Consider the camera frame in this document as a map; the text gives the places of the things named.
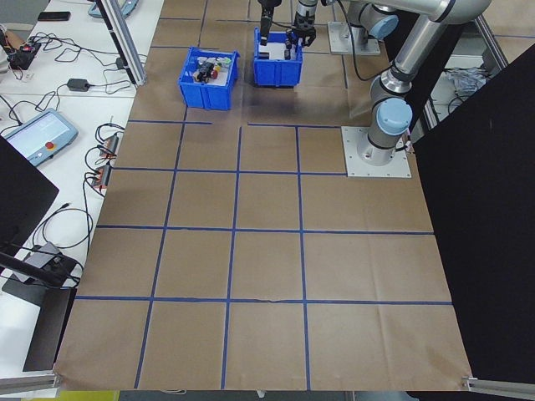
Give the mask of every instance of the blue crate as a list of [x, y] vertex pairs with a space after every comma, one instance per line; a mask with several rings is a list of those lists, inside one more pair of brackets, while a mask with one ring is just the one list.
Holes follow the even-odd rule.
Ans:
[[[269, 43], [284, 43], [285, 32], [271, 32], [267, 41]], [[254, 28], [254, 83], [259, 86], [295, 86], [301, 80], [301, 67], [303, 66], [303, 48], [296, 46], [295, 60], [264, 60], [258, 56], [260, 44], [260, 30]]]
[[[198, 57], [228, 57], [231, 59], [225, 86], [195, 82], [193, 73], [198, 69]], [[186, 62], [182, 67], [181, 76], [176, 81], [184, 97], [184, 102], [189, 107], [229, 110], [232, 107], [232, 88], [234, 88], [234, 83], [237, 79], [238, 57], [240, 57], [240, 54], [236, 51], [233, 53], [220, 53], [190, 47]]]

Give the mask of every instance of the smartphone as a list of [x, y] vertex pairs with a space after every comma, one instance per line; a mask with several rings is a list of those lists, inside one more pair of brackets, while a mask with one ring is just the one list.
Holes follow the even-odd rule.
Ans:
[[38, 21], [68, 21], [70, 11], [43, 11], [37, 17]]

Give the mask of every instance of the blue tape line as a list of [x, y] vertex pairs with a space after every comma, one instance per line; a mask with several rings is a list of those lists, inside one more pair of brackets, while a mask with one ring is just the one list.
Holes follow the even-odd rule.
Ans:
[[222, 356], [222, 370], [221, 370], [221, 390], [225, 389], [227, 382], [227, 350], [228, 350], [228, 336], [230, 324], [230, 309], [231, 309], [231, 292], [232, 292], [232, 268], [234, 265], [234, 244], [236, 242], [236, 224], [237, 224], [237, 204], [240, 191], [240, 164], [242, 157], [242, 127], [238, 131], [237, 138], [237, 160], [236, 160], [236, 184], [234, 187], [234, 211], [232, 216], [232, 236], [231, 236], [231, 250], [228, 261], [228, 280], [227, 280], [227, 310], [225, 311], [225, 337], [223, 338], [223, 356]]
[[190, 46], [174, 46], [174, 45], [156, 44], [154, 46], [150, 46], [150, 48], [190, 48]]
[[226, 228], [226, 227], [188, 227], [188, 226], [127, 226], [98, 224], [97, 228], [126, 229], [126, 230], [189, 230], [189, 231], [226, 231], [226, 232], [279, 232], [298, 234], [338, 234], [350, 236], [434, 236], [433, 231], [343, 231], [343, 230], [300, 230], [300, 229], [270, 229], [270, 228]]
[[98, 224], [97, 228], [108, 228], [108, 229], [126, 229], [126, 230], [163, 230], [163, 226], [122, 226], [122, 225], [112, 225], [112, 224]]
[[300, 124], [269, 124], [269, 123], [247, 123], [252, 127], [289, 127], [289, 128], [342, 128], [340, 125], [300, 125]]
[[342, 67], [344, 68], [344, 82], [345, 82], [345, 88], [349, 89], [349, 82], [348, 82], [348, 70], [345, 68], [345, 59], [344, 56], [340, 56], [342, 59]]
[[149, 124], [197, 124], [197, 125], [212, 125], [213, 123], [207, 121], [169, 121], [166, 119], [129, 119], [129, 123], [149, 123]]
[[179, 21], [201, 21], [200, 18], [188, 18], [188, 17], [160, 17], [158, 19], [176, 19]]
[[322, 55], [331, 55], [329, 52], [314, 52], [313, 50], [303, 50], [305, 54], [322, 54]]
[[77, 300], [82, 301], [150, 301], [151, 297], [128, 297], [128, 296], [113, 296], [113, 295], [77, 295]]
[[[184, 119], [186, 119], [186, 116], [187, 116], [187, 110], [184, 112]], [[181, 157], [181, 144], [182, 144], [182, 140], [183, 140], [183, 137], [184, 137], [185, 128], [186, 128], [185, 125], [182, 125], [181, 137], [180, 137], [180, 140], [178, 142], [178, 148], [176, 150], [175, 169], [178, 167], [178, 162], [179, 162], [180, 157]], [[172, 201], [173, 201], [173, 192], [175, 190], [176, 175], [177, 175], [177, 173], [175, 171], [173, 173], [173, 179], [171, 181], [171, 188], [169, 190], [169, 199], [167, 201], [166, 218], [164, 219], [164, 226], [163, 226], [163, 231], [161, 233], [161, 240], [160, 240], [160, 249], [158, 250], [158, 258], [156, 259], [154, 277], [152, 279], [152, 288], [151, 288], [151, 291], [150, 291], [150, 297], [151, 298], [154, 298], [154, 295], [155, 295], [155, 292], [156, 292], [156, 283], [158, 282], [158, 273], [160, 272], [160, 263], [161, 263], [161, 258], [162, 258], [162, 254], [163, 254], [164, 244], [165, 244], [165, 241], [166, 241], [166, 228], [167, 228], [167, 223], [169, 222], [169, 215], [171, 213], [171, 204], [172, 204]], [[149, 301], [149, 308], [148, 308], [148, 311], [147, 311], [147, 318], [145, 320], [145, 331], [143, 332], [143, 342], [141, 343], [140, 360], [138, 362], [137, 373], [135, 375], [134, 388], [138, 388], [138, 386], [140, 385], [141, 369], [143, 368], [143, 361], [145, 359], [145, 348], [146, 348], [147, 338], [148, 338], [148, 335], [149, 335], [149, 326], [150, 326], [150, 318], [151, 318], [151, 315], [152, 315], [153, 302], [154, 302], [153, 299], [151, 299]]]
[[194, 298], [194, 297], [142, 297], [113, 295], [77, 295], [77, 301], [127, 301], [127, 302], [176, 302], [176, 303], [273, 303], [273, 304], [306, 304], [306, 305], [393, 305], [393, 306], [453, 306], [452, 301], [371, 301], [358, 299], [255, 299], [255, 298]]
[[208, 9], [208, 2], [210, 2], [210, 0], [206, 0], [206, 2], [204, 3], [204, 12], [202, 14], [202, 21], [201, 21], [201, 31], [199, 32], [199, 40], [197, 41], [197, 47], [201, 46], [202, 29], [204, 28], [204, 22], [206, 20], [206, 10]]
[[[299, 149], [299, 128], [295, 128], [295, 144], [297, 154], [298, 173], [301, 172], [301, 156]], [[299, 206], [299, 243], [301, 251], [301, 281], [303, 285], [303, 330], [304, 330], [304, 361], [307, 391], [311, 390], [310, 383], [310, 351], [308, 344], [308, 309], [307, 309], [307, 277], [304, 260], [304, 234], [303, 234], [303, 191], [301, 187], [301, 175], [298, 175], [298, 206]]]
[[535, 36], [529, 35], [494, 35], [495, 38], [519, 38], [519, 39], [535, 39]]
[[[172, 169], [172, 168], [163, 168], [163, 167], [114, 167], [114, 170], [124, 170], [124, 171], [178, 171], [181, 173], [207, 173], [207, 174], [236, 174], [236, 170], [203, 170], [203, 169]], [[258, 175], [321, 175], [321, 176], [346, 176], [345, 173], [329, 173], [329, 172], [297, 172], [297, 171], [255, 171], [255, 170], [244, 170], [240, 171], [241, 174], [258, 174]]]
[[341, 299], [308, 299], [307, 304], [334, 304], [334, 305], [413, 305], [413, 306], [452, 306], [452, 301], [358, 301], [358, 300], [341, 300]]

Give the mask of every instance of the white desk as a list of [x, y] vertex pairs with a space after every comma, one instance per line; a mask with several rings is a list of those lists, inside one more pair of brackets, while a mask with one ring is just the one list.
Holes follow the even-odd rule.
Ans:
[[[72, 38], [78, 45], [85, 48], [116, 53], [116, 47], [104, 21], [88, 15], [91, 4], [89, 2], [71, 3], [52, 0], [47, 7], [47, 11], [69, 10], [71, 12], [70, 20], [67, 22], [39, 22], [33, 29], [32, 35], [54, 33], [59, 38]], [[141, 0], [138, 7], [126, 19], [139, 54], [147, 55], [149, 52], [162, 4], [163, 0]], [[6, 74], [0, 84], [0, 93], [46, 94], [48, 91], [55, 90], [59, 85], [66, 84], [71, 78], [87, 79], [90, 84], [105, 84], [103, 71], [105, 69], [114, 69], [115, 66], [103, 67], [98, 60], [85, 51], [73, 63], [54, 61], [66, 48], [68, 46], [64, 45], [61, 48], [45, 52], [41, 47], [28, 71], [23, 72], [23, 80], [17, 80], [11, 73]], [[97, 53], [97, 55], [106, 64], [113, 63], [119, 57], [118, 54]], [[74, 53], [67, 52], [62, 59], [71, 59], [73, 56]], [[110, 83], [121, 80], [129, 81], [128, 75], [124, 70], [108, 72], [106, 76]], [[122, 86], [122, 84], [110, 87], [109, 91], [113, 91], [119, 86]], [[63, 87], [60, 93], [64, 96], [133, 98], [135, 96], [135, 87], [131, 85], [129, 88], [122, 89], [112, 95], [108, 95], [104, 91], [104, 87], [91, 88], [88, 92], [70, 92], [66, 87]]]
[[[37, 95], [4, 95], [11, 103], [21, 99], [38, 101]], [[132, 98], [101, 98], [101, 97], [75, 97], [69, 96], [61, 100], [59, 112], [79, 130], [74, 142], [58, 152], [51, 160], [42, 163], [38, 168], [58, 188], [59, 194], [54, 204], [48, 211], [48, 215], [60, 207], [63, 203], [71, 203], [72, 207], [84, 209], [82, 193], [82, 180], [87, 167], [84, 164], [84, 155], [87, 150], [97, 143], [94, 139], [95, 128], [105, 122], [113, 121], [125, 126]], [[0, 104], [0, 115], [4, 116], [8, 107]], [[18, 115], [23, 120], [32, 118], [36, 112], [29, 104], [17, 108]], [[8, 120], [0, 121], [0, 129], [12, 125]], [[99, 158], [96, 150], [88, 158], [92, 164]], [[89, 213], [94, 218], [95, 224], [99, 217], [102, 198], [87, 188]], [[64, 216], [54, 218], [49, 230], [50, 241], [57, 245], [68, 245], [83, 238], [87, 233], [85, 216], [81, 212], [67, 212]], [[71, 256], [80, 263], [85, 263], [87, 242], [75, 248], [64, 251], [65, 255]], [[3, 351], [0, 356], [0, 378], [31, 376], [37, 373], [23, 373], [23, 365], [28, 354], [28, 347], [33, 335], [33, 328], [38, 317], [39, 308], [22, 301], [16, 297], [0, 292], [0, 343]], [[39, 393], [40, 396], [53, 396], [54, 392]]]
[[[136, 10], [126, 19], [140, 54], [148, 54], [149, 52], [162, 5], [163, 0], [140, 0]], [[70, 11], [71, 19], [66, 23], [38, 23], [32, 34], [38, 32], [55, 33], [60, 38], [72, 38], [77, 44], [87, 48], [116, 52], [104, 22], [87, 14], [90, 6], [91, 3], [83, 0], [79, 0], [78, 3], [52, 0], [47, 11]], [[104, 83], [102, 75], [104, 67], [86, 52], [80, 54], [79, 59], [74, 63], [55, 62], [54, 58], [65, 48], [63, 46], [50, 52], [40, 50], [23, 81], [16, 80], [11, 73], [4, 77], [0, 83], [0, 94], [11, 104], [23, 99], [37, 103], [43, 94], [55, 90], [61, 84], [66, 84], [70, 78], [87, 79], [91, 84]], [[115, 61], [117, 55], [101, 54], [99, 57], [105, 63], [111, 63]], [[121, 79], [128, 80], [125, 71], [109, 74], [110, 82]], [[110, 121], [122, 126], [126, 125], [134, 102], [135, 88], [131, 86], [113, 95], [107, 95], [104, 88], [92, 88], [87, 93], [69, 92], [67, 88], [61, 88], [59, 93], [61, 96], [59, 112], [78, 128], [79, 135], [73, 144], [38, 167], [59, 188], [59, 195], [48, 214], [64, 203], [71, 203], [72, 207], [84, 209], [82, 181], [84, 172], [87, 171], [84, 156], [89, 148], [97, 145], [94, 131], [98, 125]], [[16, 111], [23, 121], [28, 121], [36, 114], [33, 106], [29, 104], [22, 104], [17, 107]], [[4, 120], [0, 120], [0, 130], [13, 125], [11, 120], [5, 119], [7, 115], [7, 106], [0, 102], [0, 116], [4, 118]], [[115, 130], [106, 131], [103, 129], [102, 135], [105, 137], [107, 133], [111, 135], [113, 132]], [[98, 158], [99, 152], [95, 150], [90, 154], [89, 163], [94, 163]], [[96, 224], [102, 206], [102, 198], [90, 188], [87, 188], [86, 192], [89, 213]], [[72, 244], [83, 238], [86, 233], [85, 216], [83, 213], [74, 214], [74, 212], [64, 213], [63, 216], [59, 215], [54, 218], [48, 232], [50, 241], [57, 245]], [[84, 242], [75, 248], [65, 250], [64, 254], [84, 264], [86, 247], [87, 243]], [[40, 374], [38, 372], [23, 373], [23, 365], [28, 354], [38, 312], [38, 307], [0, 292], [0, 343], [3, 346], [3, 352], [0, 355], [0, 378]], [[38, 392], [40, 397], [53, 397], [54, 395], [55, 390]], [[24, 394], [24, 396], [37, 395], [33, 392]]]

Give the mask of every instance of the power adapter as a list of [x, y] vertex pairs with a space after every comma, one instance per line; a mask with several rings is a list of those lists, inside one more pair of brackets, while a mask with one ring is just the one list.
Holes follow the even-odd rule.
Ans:
[[105, 190], [108, 187], [111, 177], [111, 165], [103, 165], [97, 169], [97, 175], [93, 177], [91, 186], [100, 190]]
[[113, 159], [116, 156], [117, 148], [119, 147], [119, 136], [117, 136], [117, 134], [111, 135], [104, 140], [102, 146], [103, 149], [100, 150], [100, 157]]
[[125, 62], [121, 57], [115, 59], [115, 66], [117, 69], [125, 69]]
[[87, 92], [92, 86], [87, 79], [71, 78], [67, 81], [67, 88], [73, 92]]

